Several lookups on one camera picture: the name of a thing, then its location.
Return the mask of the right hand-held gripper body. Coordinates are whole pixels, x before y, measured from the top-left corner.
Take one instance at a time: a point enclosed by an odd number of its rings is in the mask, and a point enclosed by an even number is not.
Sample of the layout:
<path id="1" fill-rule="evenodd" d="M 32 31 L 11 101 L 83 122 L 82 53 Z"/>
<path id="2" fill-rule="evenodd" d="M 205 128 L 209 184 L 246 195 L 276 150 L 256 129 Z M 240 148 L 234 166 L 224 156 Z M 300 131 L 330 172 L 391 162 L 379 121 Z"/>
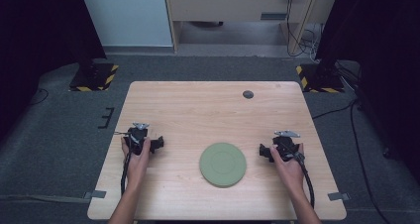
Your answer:
<path id="1" fill-rule="evenodd" d="M 276 149 L 284 162 L 292 159 L 300 163 L 304 162 L 305 157 L 299 152 L 300 145 L 294 144 L 292 141 L 293 138 L 299 138 L 299 134 L 290 130 L 275 131 L 274 134 L 273 143 L 276 145 Z"/>

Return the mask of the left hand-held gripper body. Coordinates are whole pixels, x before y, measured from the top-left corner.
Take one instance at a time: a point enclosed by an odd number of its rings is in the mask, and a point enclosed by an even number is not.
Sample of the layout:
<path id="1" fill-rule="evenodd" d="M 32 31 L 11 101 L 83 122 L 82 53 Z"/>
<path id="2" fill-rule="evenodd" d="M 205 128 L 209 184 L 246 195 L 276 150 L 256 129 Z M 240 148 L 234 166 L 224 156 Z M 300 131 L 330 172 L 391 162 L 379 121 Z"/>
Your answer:
<path id="1" fill-rule="evenodd" d="M 129 150 L 137 156 L 142 152 L 144 138 L 148 135 L 148 127 L 147 123 L 134 122 L 124 137 Z"/>

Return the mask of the green round plate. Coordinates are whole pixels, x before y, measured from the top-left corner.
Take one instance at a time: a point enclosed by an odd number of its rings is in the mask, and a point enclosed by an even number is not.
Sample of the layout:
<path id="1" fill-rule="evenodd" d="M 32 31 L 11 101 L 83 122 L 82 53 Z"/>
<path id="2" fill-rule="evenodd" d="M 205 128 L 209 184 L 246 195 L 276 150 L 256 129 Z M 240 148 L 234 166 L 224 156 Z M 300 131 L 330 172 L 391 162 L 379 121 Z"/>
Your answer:
<path id="1" fill-rule="evenodd" d="M 247 161 L 236 146 L 229 143 L 215 143 L 201 154 L 199 169 L 203 177 L 217 187 L 230 187 L 245 175 Z"/>

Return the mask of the person's left hand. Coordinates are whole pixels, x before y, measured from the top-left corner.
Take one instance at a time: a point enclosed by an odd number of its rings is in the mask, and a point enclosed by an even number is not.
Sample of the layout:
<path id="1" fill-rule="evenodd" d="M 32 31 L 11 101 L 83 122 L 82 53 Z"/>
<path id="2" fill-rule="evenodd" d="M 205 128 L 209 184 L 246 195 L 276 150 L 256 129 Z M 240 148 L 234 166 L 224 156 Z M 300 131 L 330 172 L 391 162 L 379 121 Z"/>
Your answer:
<path id="1" fill-rule="evenodd" d="M 139 186 L 147 172 L 150 157 L 151 139 L 144 138 L 142 152 L 137 155 L 131 155 L 127 171 L 127 187 Z"/>

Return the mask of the person's right hand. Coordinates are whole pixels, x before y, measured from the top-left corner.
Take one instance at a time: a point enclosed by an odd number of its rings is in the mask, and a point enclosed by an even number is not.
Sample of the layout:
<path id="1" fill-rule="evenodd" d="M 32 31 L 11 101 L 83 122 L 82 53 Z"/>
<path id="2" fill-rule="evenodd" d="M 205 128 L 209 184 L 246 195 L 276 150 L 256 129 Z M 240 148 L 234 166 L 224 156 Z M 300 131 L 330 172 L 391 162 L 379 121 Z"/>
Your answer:
<path id="1" fill-rule="evenodd" d="M 287 189 L 303 188 L 303 172 L 298 161 L 285 162 L 277 151 L 277 145 L 269 147 L 280 180 Z"/>

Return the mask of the black stand base yellow stripes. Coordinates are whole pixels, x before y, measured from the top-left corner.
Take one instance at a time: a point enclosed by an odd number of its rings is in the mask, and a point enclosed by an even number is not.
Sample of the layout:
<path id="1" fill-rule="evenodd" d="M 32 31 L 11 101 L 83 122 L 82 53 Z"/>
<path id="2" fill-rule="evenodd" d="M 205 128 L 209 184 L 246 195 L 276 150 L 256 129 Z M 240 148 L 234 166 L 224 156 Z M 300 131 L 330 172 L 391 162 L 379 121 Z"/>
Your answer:
<path id="1" fill-rule="evenodd" d="M 303 63 L 296 68 L 304 92 L 336 93 L 344 91 L 344 84 L 335 67 Z"/>
<path id="2" fill-rule="evenodd" d="M 70 91 L 107 90 L 114 79 L 118 65 L 114 63 L 94 63 L 89 68 L 80 68 L 72 79 Z"/>

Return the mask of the grey label on desk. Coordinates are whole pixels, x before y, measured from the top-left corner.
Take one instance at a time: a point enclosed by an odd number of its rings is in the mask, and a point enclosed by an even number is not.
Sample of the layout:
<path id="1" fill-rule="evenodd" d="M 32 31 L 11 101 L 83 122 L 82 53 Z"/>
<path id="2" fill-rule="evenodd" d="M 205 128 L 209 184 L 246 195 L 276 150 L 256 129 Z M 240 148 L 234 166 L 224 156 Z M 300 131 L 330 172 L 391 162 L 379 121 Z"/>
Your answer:
<path id="1" fill-rule="evenodd" d="M 262 12 L 261 20 L 262 21 L 283 21 L 287 18 L 286 13 L 278 12 Z"/>

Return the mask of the black curtain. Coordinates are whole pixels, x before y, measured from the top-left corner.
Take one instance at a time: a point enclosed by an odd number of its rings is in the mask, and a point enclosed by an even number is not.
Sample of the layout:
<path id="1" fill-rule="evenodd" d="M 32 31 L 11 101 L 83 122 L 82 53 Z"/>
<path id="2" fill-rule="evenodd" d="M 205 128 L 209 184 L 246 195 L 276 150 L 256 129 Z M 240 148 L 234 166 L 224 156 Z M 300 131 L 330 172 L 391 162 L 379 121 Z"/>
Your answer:
<path id="1" fill-rule="evenodd" d="M 335 0 L 317 58 L 361 66 L 368 114 L 420 183 L 420 0 Z"/>
<path id="2" fill-rule="evenodd" d="M 0 141 L 40 77 L 78 56 L 105 57 L 84 0 L 0 0 Z"/>

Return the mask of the grey table edge bracket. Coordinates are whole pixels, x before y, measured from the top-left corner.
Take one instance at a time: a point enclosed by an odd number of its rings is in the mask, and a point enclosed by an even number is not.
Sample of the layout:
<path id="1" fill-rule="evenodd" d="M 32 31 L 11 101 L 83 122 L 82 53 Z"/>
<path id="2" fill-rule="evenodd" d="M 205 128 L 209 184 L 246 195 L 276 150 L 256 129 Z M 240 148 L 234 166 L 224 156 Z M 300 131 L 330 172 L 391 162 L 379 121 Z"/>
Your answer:
<path id="1" fill-rule="evenodd" d="M 347 194 L 347 192 L 334 192 L 334 193 L 329 193 L 328 197 L 331 201 L 335 201 L 335 200 L 343 200 L 343 201 L 347 201 L 350 200 L 351 197 Z"/>
<path id="2" fill-rule="evenodd" d="M 86 191 L 83 194 L 83 199 L 104 198 L 105 195 L 106 195 L 106 191 L 103 191 L 103 190 Z"/>

